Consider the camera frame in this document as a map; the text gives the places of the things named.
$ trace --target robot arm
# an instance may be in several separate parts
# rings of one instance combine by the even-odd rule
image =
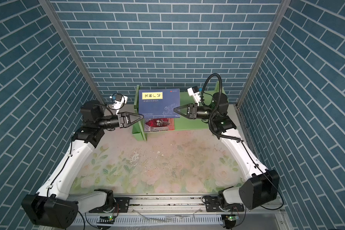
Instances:
[[[78,212],[97,207],[114,207],[112,191],[94,191],[84,196],[68,198],[72,183],[87,157],[96,148],[104,129],[126,128],[143,119],[143,115],[122,112],[104,116],[98,101],[89,101],[81,107],[82,126],[74,133],[70,146],[48,180],[35,195],[26,195],[22,207],[36,225],[67,228]],[[138,117],[131,122],[130,116]]]
[[[212,76],[217,76],[220,83],[220,92],[213,94],[211,103],[199,105],[203,98],[204,88]],[[227,96],[221,93],[222,83],[218,74],[208,77],[199,94],[198,87],[189,88],[189,94],[193,96],[196,103],[186,104],[174,108],[174,112],[188,119],[208,119],[210,131],[217,136],[229,149],[230,153],[237,161],[242,170],[246,182],[240,188],[230,187],[218,192],[220,207],[227,210],[233,204],[243,203],[248,209],[256,208],[269,201],[276,199],[279,175],[275,170],[268,170],[258,158],[248,148],[247,144],[241,139],[237,127],[227,116],[228,101]]]

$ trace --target floral tablecloth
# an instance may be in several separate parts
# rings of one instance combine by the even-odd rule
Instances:
[[[209,130],[150,133],[136,141],[129,129],[105,131],[70,193],[203,193],[243,184],[228,149]]]

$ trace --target metal mounting plate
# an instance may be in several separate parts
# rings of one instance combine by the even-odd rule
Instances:
[[[217,199],[217,196],[207,196],[207,198],[203,198],[206,202],[206,211],[207,212],[227,212],[227,210],[222,210],[219,205],[219,201]],[[244,211],[244,206],[243,204],[233,204],[238,209],[238,212],[243,212]]]
[[[117,207],[117,204],[119,205],[119,213],[128,212],[130,197],[114,197],[114,200],[116,201],[115,206]],[[89,213],[103,213],[103,211],[104,211],[103,207],[98,207],[98,208],[89,210],[88,212]]]

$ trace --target red book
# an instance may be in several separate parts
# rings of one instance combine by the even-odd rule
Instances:
[[[144,132],[175,130],[173,118],[145,118]]]

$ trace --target book cover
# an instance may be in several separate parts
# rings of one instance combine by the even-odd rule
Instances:
[[[180,106],[180,90],[139,90],[138,113],[145,118],[176,118],[174,112]]]
[[[146,118],[144,132],[175,130],[173,118]]]

